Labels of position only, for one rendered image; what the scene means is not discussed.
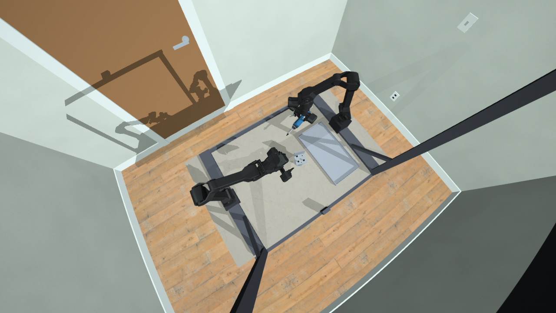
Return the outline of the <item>grey l-shaped bracket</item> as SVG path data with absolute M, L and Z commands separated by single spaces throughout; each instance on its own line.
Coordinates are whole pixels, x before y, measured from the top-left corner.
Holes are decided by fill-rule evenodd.
M 304 156 L 304 152 L 305 152 L 305 150 L 294 152 L 294 158 L 295 158 L 295 162 L 296 162 L 297 166 L 300 165 L 300 164 L 307 163 L 307 160 Z M 296 155 L 298 155 L 298 157 L 296 157 Z M 303 161 L 303 159 L 304 159 L 304 161 Z M 299 161 L 299 163 L 298 163 L 298 161 Z

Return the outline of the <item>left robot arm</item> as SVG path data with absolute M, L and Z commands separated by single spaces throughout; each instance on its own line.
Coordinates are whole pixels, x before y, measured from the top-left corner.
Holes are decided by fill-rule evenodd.
M 249 163 L 240 172 L 218 178 L 217 180 L 209 180 L 206 183 L 197 183 L 196 186 L 193 186 L 192 190 L 189 191 L 193 203 L 195 206 L 203 206 L 210 201 L 221 201 L 224 207 L 229 206 L 236 202 L 236 200 L 231 189 L 226 187 L 233 186 L 243 181 L 257 181 L 261 177 L 272 173 L 272 169 L 283 168 L 288 162 L 289 160 L 286 155 L 282 154 L 282 151 L 277 151 L 275 154 L 270 154 L 263 162 L 259 159 Z M 256 163 L 258 163 L 258 167 Z M 204 184 L 207 184 L 210 190 L 203 186 Z

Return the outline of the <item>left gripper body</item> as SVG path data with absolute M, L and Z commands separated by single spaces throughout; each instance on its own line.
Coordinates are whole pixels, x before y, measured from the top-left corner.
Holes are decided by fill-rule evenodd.
M 276 148 L 271 148 L 267 152 L 267 155 L 269 156 L 270 154 L 275 154 L 276 152 L 277 152 Z M 290 180 L 290 178 L 292 177 L 291 173 L 288 170 L 285 171 L 284 168 L 281 168 L 281 169 L 274 168 L 274 169 L 272 169 L 272 172 L 276 172 L 278 170 L 280 170 L 280 172 L 282 173 L 282 175 L 280 175 L 280 177 L 281 177 L 281 180 L 283 182 L 286 182 L 286 181 Z

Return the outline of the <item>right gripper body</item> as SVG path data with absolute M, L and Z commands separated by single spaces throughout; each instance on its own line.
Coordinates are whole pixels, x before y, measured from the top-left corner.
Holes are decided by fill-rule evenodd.
M 300 115 L 305 116 L 305 118 L 307 119 L 307 121 L 309 123 L 314 123 L 314 121 L 317 119 L 317 116 L 314 115 L 313 113 L 308 113 L 308 109 L 302 109 L 300 107 L 289 107 L 289 109 L 291 111 L 295 111 L 296 113 L 300 113 Z

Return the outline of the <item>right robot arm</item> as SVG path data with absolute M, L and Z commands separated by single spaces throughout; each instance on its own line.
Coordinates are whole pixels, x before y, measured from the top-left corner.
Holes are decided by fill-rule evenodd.
M 346 82 L 341 80 L 343 77 L 346 77 Z M 336 117 L 342 125 L 351 119 L 350 103 L 353 99 L 355 91 L 357 91 L 360 86 L 359 74 L 356 72 L 345 71 L 344 73 L 335 73 L 332 77 L 322 81 L 314 87 L 306 87 L 302 89 L 302 91 L 298 93 L 298 97 L 288 97 L 288 107 L 300 106 L 300 108 L 304 110 L 308 109 L 309 111 L 314 103 L 314 98 L 318 94 L 335 86 L 346 89 L 344 101 L 339 103 L 339 116 Z

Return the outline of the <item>blue cylindrical tool barrel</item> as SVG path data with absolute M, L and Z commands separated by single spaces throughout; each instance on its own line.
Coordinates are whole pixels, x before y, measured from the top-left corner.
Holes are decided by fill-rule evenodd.
M 296 128 L 298 128 L 298 127 L 300 126 L 300 124 L 304 122 L 303 119 L 304 119 L 304 116 L 301 115 L 301 116 L 297 119 L 297 121 L 295 121 L 295 122 L 293 123 L 292 130 L 295 130 Z M 292 130 L 291 130 L 291 131 L 292 131 Z M 290 132 L 291 132 L 291 131 L 290 131 Z M 290 132 L 289 132 L 289 133 L 290 133 Z

